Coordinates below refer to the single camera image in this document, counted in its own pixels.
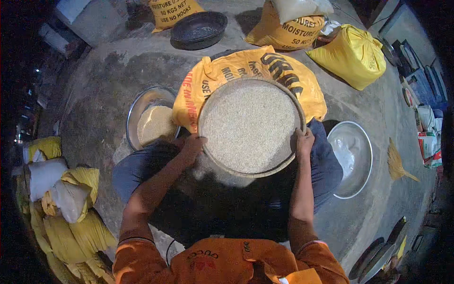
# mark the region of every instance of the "person's left hand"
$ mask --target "person's left hand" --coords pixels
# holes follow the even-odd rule
[[[196,157],[202,152],[202,146],[208,141],[205,137],[199,137],[197,134],[192,134],[184,141],[183,148],[178,154],[178,159],[183,167],[188,167],[194,164]]]

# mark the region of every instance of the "black pan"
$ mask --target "black pan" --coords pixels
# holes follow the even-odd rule
[[[217,43],[224,35],[227,17],[219,12],[200,12],[179,20],[170,43],[183,50],[201,50]]]

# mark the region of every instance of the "person's right hand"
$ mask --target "person's right hand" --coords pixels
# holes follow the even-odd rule
[[[303,162],[310,161],[311,159],[311,150],[314,145],[315,137],[312,134],[312,131],[309,127],[306,128],[306,135],[303,134],[303,131],[299,128],[295,130],[297,135],[296,140],[296,157],[298,162],[301,164]]]
[[[194,164],[196,157],[201,153],[202,146],[207,142],[207,138],[199,137],[197,134],[192,134],[184,141],[183,148],[178,154],[179,161],[183,167],[188,167]]]

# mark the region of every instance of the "person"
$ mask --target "person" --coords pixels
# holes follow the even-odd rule
[[[313,123],[312,129],[317,129],[316,123]],[[314,183],[312,171],[322,164],[315,164],[314,160],[318,162],[318,156],[326,158],[330,155],[326,149],[321,155],[316,153],[326,140],[325,134],[324,139],[322,136],[317,142],[321,131],[317,129],[317,133],[314,135],[308,128],[304,135],[296,129],[297,174],[290,196],[287,222],[291,251],[270,239],[204,238],[177,254],[170,267],[161,258],[153,242],[148,222],[161,201],[166,199],[175,180],[194,163],[206,139],[197,135],[189,136],[183,145],[172,148],[174,158],[164,162],[160,157],[166,156],[169,149],[164,149],[163,144],[154,144],[154,162],[151,167],[160,170],[147,179],[144,179],[142,170],[137,170],[150,166],[144,162],[147,155],[142,153],[137,159],[126,158],[123,164],[114,169],[114,188],[125,199],[127,194],[119,186],[138,186],[131,190],[123,211],[113,265],[117,283],[349,283],[342,267],[327,244],[318,239],[313,227],[313,184],[328,184],[324,181],[326,175],[322,178],[316,176]],[[137,160],[142,161],[141,166],[130,167]],[[128,175],[134,176],[133,181],[122,179]]]

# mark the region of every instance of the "tied sack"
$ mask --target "tied sack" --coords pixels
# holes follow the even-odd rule
[[[182,18],[204,12],[195,0],[150,0],[156,27],[152,33],[170,29]]]
[[[258,45],[272,45],[278,50],[298,50],[311,46],[325,25],[323,16],[301,17],[280,24],[270,1],[263,5],[262,19],[244,39]]]
[[[382,44],[352,25],[342,25],[332,42],[306,52],[315,62],[357,90],[375,82],[386,70]]]
[[[203,57],[186,75],[173,104],[175,124],[197,133],[200,110],[210,94],[227,81],[240,77],[275,80],[295,95],[306,121],[322,121],[327,108],[317,78],[298,60],[276,53],[272,46],[243,50],[211,61]]]

